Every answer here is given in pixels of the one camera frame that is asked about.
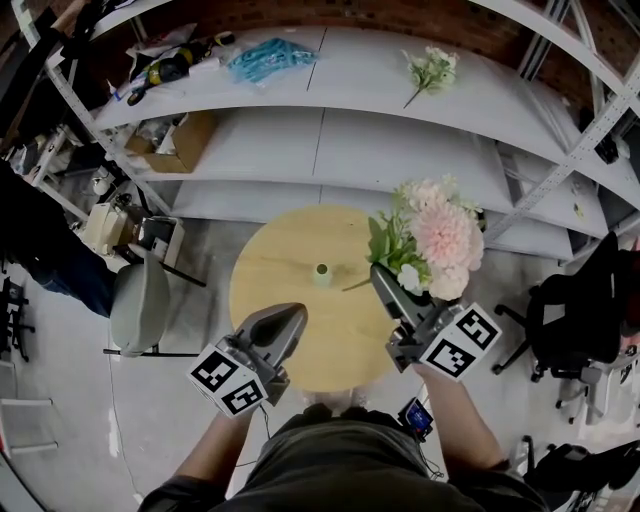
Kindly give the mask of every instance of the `electronic device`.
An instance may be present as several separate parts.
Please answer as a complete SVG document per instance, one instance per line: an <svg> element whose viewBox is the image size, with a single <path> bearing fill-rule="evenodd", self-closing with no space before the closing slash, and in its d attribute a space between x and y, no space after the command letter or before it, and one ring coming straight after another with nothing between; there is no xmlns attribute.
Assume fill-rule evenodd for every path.
<svg viewBox="0 0 640 512"><path fill-rule="evenodd" d="M400 424L415 435L416 439L424 443L427 436L433 431L433 417L424 408L417 398L412 398L398 413Z"/></svg>

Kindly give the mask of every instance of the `artificial flower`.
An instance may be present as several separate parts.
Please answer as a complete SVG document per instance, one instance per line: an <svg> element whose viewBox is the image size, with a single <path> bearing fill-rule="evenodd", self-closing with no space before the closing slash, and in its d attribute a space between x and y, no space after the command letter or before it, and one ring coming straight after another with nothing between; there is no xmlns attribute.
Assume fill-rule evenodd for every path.
<svg viewBox="0 0 640 512"><path fill-rule="evenodd" d="M420 287L420 274L418 271L405 263L400 267L400 273L398 274L398 284L405 290L414 293L415 295L422 295L422 288Z"/></svg>
<svg viewBox="0 0 640 512"><path fill-rule="evenodd" d="M409 206L415 211L423 210L427 206L444 205L448 199L443 189L429 180L409 185L406 187L405 195Z"/></svg>
<svg viewBox="0 0 640 512"><path fill-rule="evenodd" d="M429 293L438 299L457 299L469 283L469 271L460 265L444 269L433 267L432 272Z"/></svg>
<svg viewBox="0 0 640 512"><path fill-rule="evenodd" d="M473 221L451 203L428 206L410 224L418 252L429 265L462 265L470 254Z"/></svg>
<svg viewBox="0 0 640 512"><path fill-rule="evenodd" d="M471 227L469 238L469 256L462 262L465 267L474 272L480 268L484 254L484 237L477 224Z"/></svg>

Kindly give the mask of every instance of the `wooden tabletop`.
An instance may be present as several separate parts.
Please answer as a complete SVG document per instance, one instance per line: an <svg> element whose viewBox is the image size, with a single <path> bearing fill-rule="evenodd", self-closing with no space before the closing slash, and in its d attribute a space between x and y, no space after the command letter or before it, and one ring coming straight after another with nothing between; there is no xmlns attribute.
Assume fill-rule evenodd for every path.
<svg viewBox="0 0 640 512"><path fill-rule="evenodd" d="M262 227L245 246L231 278L234 327L251 313L301 302L309 322L285 363L291 384L306 391L361 386L393 369L384 345L395 323L368 284L344 288L369 276L367 214L345 206L294 210ZM329 267L328 286L314 270Z"/></svg>

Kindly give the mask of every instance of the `forearm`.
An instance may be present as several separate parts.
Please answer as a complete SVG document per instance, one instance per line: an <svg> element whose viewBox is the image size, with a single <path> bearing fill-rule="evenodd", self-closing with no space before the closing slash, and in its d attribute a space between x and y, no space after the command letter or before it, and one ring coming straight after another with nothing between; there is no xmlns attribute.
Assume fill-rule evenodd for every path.
<svg viewBox="0 0 640 512"><path fill-rule="evenodd" d="M226 489L242 452L252 413L227 418L218 413L176 476L206 480Z"/></svg>
<svg viewBox="0 0 640 512"><path fill-rule="evenodd" d="M464 385L426 367L418 372L429 391L449 474L491 469L503 462L506 457L497 439L476 410Z"/></svg>

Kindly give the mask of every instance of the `brick wall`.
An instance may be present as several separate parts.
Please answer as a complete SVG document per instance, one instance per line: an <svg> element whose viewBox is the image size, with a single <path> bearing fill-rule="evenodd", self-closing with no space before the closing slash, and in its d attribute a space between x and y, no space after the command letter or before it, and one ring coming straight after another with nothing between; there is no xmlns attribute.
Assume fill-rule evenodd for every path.
<svg viewBox="0 0 640 512"><path fill-rule="evenodd" d="M60 12L70 0L29 0ZM542 8L546 0L530 0ZM606 0L582 0L598 51L624 74L640 50L640 38ZM532 37L527 28L467 0L174 0L142 16L149 34L198 22L196 36L222 30L278 25L338 25L387 30L451 44L516 68ZM567 30L577 33L567 16ZM92 68L120 82L128 68L124 50L133 41L124 25L93 43ZM552 46L538 77L577 106L591 105L586 69Z"/></svg>

